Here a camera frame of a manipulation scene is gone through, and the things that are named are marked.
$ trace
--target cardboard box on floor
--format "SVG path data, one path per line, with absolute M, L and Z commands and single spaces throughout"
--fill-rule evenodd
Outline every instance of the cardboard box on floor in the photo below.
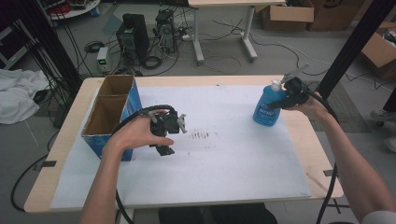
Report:
M 102 150 L 120 122 L 142 108 L 133 76 L 107 76 L 99 89 L 81 136 L 101 158 Z M 132 159 L 133 150 L 122 154 L 122 161 Z
M 396 79 L 396 48 L 382 38 L 386 29 L 395 28 L 396 23 L 383 22 L 361 50 L 367 66 L 382 79 Z
M 308 22 L 314 21 L 314 6 L 302 0 L 302 7 L 269 6 L 262 10 L 264 30 L 303 31 Z
M 309 23 L 309 31 L 341 31 L 352 23 L 364 0 L 311 0 L 315 18 Z

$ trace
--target blue spray bottle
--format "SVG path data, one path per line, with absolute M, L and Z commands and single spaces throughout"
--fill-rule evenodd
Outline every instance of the blue spray bottle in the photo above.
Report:
M 280 108 L 270 109 L 267 105 L 283 100 L 287 97 L 286 93 L 282 90 L 281 82 L 273 80 L 272 84 L 266 86 L 262 91 L 262 97 L 257 103 L 256 109 L 253 114 L 253 119 L 265 126 L 273 126 L 279 118 Z

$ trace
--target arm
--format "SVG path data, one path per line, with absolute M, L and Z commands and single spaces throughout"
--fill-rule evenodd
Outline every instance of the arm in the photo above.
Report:
M 374 211 L 396 212 L 393 195 L 384 181 L 352 145 L 340 125 L 320 102 L 310 97 L 305 104 L 288 110 L 303 112 L 323 128 L 337 162 L 344 193 L 359 222 Z
M 103 149 L 95 179 L 82 208 L 80 223 L 114 223 L 117 177 L 120 158 L 127 148 L 146 145 L 170 146 L 169 138 L 158 137 L 149 129 L 150 119 L 138 117 L 116 132 Z

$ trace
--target shoe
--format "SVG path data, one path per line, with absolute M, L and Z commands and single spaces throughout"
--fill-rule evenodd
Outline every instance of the shoe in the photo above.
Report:
M 396 122 L 396 112 L 388 112 L 383 109 L 380 110 L 373 110 L 370 113 L 370 116 L 375 121 L 391 121 Z
M 384 143 L 392 152 L 396 152 L 396 136 L 385 139 Z

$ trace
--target forearm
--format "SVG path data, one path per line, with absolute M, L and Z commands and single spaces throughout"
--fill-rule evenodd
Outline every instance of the forearm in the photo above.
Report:
M 82 209 L 80 223 L 114 223 L 120 155 L 105 153 Z
M 376 210 L 396 211 L 388 187 L 330 116 L 323 115 L 318 122 L 329 139 L 341 185 L 358 221 Z

